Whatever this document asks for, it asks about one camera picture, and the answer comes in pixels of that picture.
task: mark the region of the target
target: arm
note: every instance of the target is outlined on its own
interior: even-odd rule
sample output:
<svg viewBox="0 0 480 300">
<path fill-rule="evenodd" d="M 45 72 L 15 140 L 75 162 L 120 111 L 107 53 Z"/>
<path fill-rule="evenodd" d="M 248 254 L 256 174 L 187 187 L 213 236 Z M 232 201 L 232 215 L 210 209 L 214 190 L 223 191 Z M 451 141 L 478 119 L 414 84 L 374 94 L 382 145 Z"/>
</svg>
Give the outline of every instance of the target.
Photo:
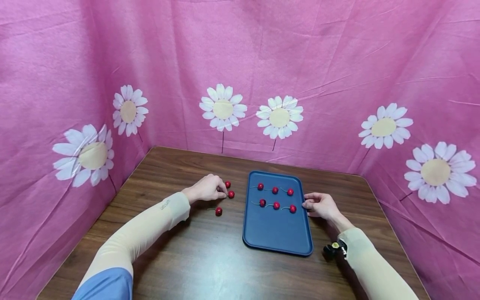
<svg viewBox="0 0 480 300">
<path fill-rule="evenodd" d="M 303 207 L 310 209 L 309 216 L 327 220 L 347 244 L 346 260 L 357 275 L 370 300 L 418 300 L 413 290 L 395 269 L 377 252 L 372 242 L 338 210 L 328 194 L 305 195 Z"/>
<path fill-rule="evenodd" d="M 210 174 L 192 187 L 141 212 L 100 247 L 73 300 L 105 299 L 107 296 L 108 299 L 131 299 L 132 263 L 162 233 L 188 218 L 190 204 L 197 200 L 226 198 L 226 192 L 221 178 Z"/>
</svg>

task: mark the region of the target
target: pink fabric backdrop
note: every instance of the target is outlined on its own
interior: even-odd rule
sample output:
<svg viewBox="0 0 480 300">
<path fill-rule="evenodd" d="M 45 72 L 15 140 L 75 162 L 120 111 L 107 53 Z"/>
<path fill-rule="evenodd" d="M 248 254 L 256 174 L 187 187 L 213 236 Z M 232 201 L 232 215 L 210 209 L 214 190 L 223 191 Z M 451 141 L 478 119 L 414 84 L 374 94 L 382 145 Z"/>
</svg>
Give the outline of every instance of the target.
<svg viewBox="0 0 480 300">
<path fill-rule="evenodd" d="M 479 298 L 479 20 L 469 0 L 3 1 L 0 298 L 34 299 L 154 145 L 362 175 L 431 297 Z M 233 126 L 202 102 L 217 84 Z M 286 95 L 294 125 L 270 128 Z M 391 103 L 402 121 L 374 125 Z M 424 144 L 438 192 L 407 166 Z"/>
</svg>

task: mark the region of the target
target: blue sleeve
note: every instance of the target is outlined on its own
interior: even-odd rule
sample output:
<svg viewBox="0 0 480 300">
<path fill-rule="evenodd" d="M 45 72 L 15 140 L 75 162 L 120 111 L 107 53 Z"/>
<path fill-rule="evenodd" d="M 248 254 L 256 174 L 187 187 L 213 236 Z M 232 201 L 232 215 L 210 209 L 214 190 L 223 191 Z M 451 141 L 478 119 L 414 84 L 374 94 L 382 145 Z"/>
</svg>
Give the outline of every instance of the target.
<svg viewBox="0 0 480 300">
<path fill-rule="evenodd" d="M 95 274 L 75 292 L 72 300 L 132 300 L 133 278 L 124 268 Z"/>
</svg>

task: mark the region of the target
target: daisy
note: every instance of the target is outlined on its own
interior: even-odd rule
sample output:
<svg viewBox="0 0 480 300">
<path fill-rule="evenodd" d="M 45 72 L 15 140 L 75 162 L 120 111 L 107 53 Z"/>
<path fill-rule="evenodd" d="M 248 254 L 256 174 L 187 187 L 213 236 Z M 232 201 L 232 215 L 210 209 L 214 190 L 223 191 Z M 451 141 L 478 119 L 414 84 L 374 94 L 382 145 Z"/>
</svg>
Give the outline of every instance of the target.
<svg viewBox="0 0 480 300">
<path fill-rule="evenodd" d="M 292 135 L 293 131 L 299 128 L 295 122 L 303 120 L 301 113 L 303 107 L 297 106 L 298 100 L 285 96 L 282 98 L 276 96 L 275 99 L 268 99 L 268 106 L 261 105 L 257 111 L 257 117 L 261 120 L 257 123 L 258 127 L 265 127 L 264 135 L 270 135 L 271 139 L 284 139 Z"/>
<path fill-rule="evenodd" d="M 467 174 L 475 168 L 475 162 L 465 150 L 455 152 L 456 146 L 447 146 L 445 142 L 439 142 L 435 151 L 428 144 L 413 149 L 415 159 L 407 160 L 407 167 L 413 171 L 405 173 L 405 179 L 410 181 L 408 188 L 418 190 L 419 198 L 431 203 L 438 199 L 448 204 L 448 191 L 458 197 L 467 197 L 466 187 L 477 184 L 477 179 Z"/>
<path fill-rule="evenodd" d="M 142 125 L 145 120 L 145 114 L 148 113 L 148 109 L 142 107 L 148 102 L 147 98 L 142 97 L 142 91 L 136 89 L 133 91 L 131 85 L 124 85 L 120 88 L 121 95 L 115 93 L 115 99 L 113 99 L 113 106 L 115 111 L 113 112 L 113 127 L 119 128 L 119 135 L 124 131 L 127 136 L 130 134 L 137 134 L 137 127 Z"/>
<path fill-rule="evenodd" d="M 243 96 L 233 95 L 233 88 L 223 84 L 217 84 L 216 90 L 209 87 L 207 93 L 210 97 L 202 97 L 199 106 L 205 111 L 202 115 L 204 119 L 211 120 L 210 127 L 218 131 L 226 129 L 232 131 L 232 125 L 238 126 L 239 119 L 245 117 L 247 106 L 239 104 Z"/>
<path fill-rule="evenodd" d="M 58 180 L 73 178 L 73 186 L 79 187 L 89 178 L 92 186 L 108 177 L 108 170 L 113 168 L 112 131 L 103 125 L 99 133 L 95 127 L 85 125 L 82 132 L 69 129 L 64 133 L 68 143 L 53 145 L 53 151 L 67 157 L 61 158 L 53 167 L 59 172 Z"/>
<path fill-rule="evenodd" d="M 393 141 L 403 144 L 410 138 L 410 132 L 405 128 L 413 124 L 412 119 L 402 118 L 407 112 L 406 108 L 397 108 L 396 103 L 390 104 L 386 109 L 380 106 L 377 115 L 371 115 L 361 124 L 364 131 L 359 133 L 363 137 L 361 145 L 381 149 L 383 145 L 388 149 L 393 147 Z"/>
</svg>

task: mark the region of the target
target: plastic tray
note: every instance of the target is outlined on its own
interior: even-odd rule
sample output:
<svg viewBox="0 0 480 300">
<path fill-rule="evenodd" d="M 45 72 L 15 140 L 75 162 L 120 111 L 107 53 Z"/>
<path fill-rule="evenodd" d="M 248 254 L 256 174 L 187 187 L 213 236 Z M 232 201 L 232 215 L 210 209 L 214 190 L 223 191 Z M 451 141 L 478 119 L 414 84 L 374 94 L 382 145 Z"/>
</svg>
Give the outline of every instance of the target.
<svg viewBox="0 0 480 300">
<path fill-rule="evenodd" d="M 262 191 L 257 189 L 260 182 L 264 184 Z M 279 188 L 278 194 L 272 193 L 274 186 Z M 292 196 L 286 192 L 290 188 L 294 191 Z M 301 206 L 304 199 L 300 180 L 293 176 L 252 171 L 247 189 L 243 242 L 253 248 L 309 256 L 313 252 L 313 242 L 307 211 Z M 265 199 L 267 205 L 279 202 L 280 209 L 256 205 L 260 199 Z M 282 209 L 291 204 L 297 207 L 294 214 L 287 208 Z"/>
</svg>

